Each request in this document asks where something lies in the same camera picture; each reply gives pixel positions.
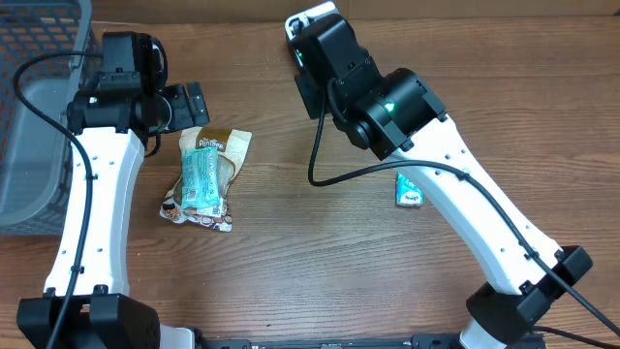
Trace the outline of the brown white snack bag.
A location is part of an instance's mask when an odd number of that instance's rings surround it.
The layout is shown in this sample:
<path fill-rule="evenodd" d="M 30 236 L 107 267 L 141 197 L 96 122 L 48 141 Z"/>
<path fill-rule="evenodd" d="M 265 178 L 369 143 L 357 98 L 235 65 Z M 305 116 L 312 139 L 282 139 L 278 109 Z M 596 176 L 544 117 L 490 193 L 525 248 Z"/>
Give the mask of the brown white snack bag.
<path fill-rule="evenodd" d="M 179 140 L 181 176 L 166 194 L 160 207 L 160 216 L 175 224 L 191 222 L 207 229 L 229 232 L 233 228 L 233 223 L 227 195 L 243 166 L 251 139 L 250 132 L 236 129 L 215 130 L 193 127 L 183 131 Z M 204 147 L 215 147 L 219 154 L 217 167 L 219 204 L 202 209 L 192 207 L 184 209 L 181 205 L 182 156 L 186 151 Z"/>

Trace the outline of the teal wipes packet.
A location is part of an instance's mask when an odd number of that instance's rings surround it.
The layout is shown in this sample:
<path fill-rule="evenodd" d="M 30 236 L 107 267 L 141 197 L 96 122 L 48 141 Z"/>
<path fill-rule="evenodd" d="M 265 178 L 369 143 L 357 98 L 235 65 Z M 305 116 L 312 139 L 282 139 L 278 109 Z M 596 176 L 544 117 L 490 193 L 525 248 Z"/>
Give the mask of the teal wipes packet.
<path fill-rule="evenodd" d="M 181 205 L 184 209 L 202 209 L 219 204 L 218 156 L 215 147 L 198 148 L 183 154 Z"/>

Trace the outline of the small teal white box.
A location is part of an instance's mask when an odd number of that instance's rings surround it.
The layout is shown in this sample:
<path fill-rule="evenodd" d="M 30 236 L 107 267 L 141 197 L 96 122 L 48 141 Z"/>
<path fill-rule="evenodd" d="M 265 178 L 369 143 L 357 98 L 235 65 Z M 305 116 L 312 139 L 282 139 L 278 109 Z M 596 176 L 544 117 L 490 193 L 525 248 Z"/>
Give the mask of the small teal white box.
<path fill-rule="evenodd" d="M 396 174 L 395 203 L 401 207 L 420 207 L 424 204 L 422 191 L 402 173 Z"/>

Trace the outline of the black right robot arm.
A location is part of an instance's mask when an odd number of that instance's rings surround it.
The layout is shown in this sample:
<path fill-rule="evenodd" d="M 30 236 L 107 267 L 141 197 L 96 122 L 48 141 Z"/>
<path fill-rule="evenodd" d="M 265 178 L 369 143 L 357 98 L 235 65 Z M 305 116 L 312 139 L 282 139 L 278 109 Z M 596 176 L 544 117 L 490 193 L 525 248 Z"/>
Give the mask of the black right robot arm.
<path fill-rule="evenodd" d="M 485 283 L 466 302 L 464 348 L 519 342 L 592 268 L 579 246 L 536 228 L 470 152 L 445 105 L 416 73 L 383 75 L 332 3 L 289 17 L 296 84 L 313 118 L 331 118 L 380 169 L 396 168 L 431 200 L 474 254 Z"/>

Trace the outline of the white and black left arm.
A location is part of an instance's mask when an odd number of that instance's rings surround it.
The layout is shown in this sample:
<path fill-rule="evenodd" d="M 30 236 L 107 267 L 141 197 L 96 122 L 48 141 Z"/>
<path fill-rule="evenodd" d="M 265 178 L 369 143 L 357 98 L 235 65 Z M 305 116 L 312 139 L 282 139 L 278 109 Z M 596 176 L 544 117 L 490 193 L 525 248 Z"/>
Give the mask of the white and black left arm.
<path fill-rule="evenodd" d="M 36 348 L 203 348 L 201 331 L 160 322 L 127 276 L 131 204 L 140 166 L 165 134 L 209 120 L 201 87 L 168 84 L 154 37 L 103 37 L 95 82 L 70 100 L 60 131 L 72 145 L 63 234 L 43 294 L 19 302 L 16 323 Z"/>

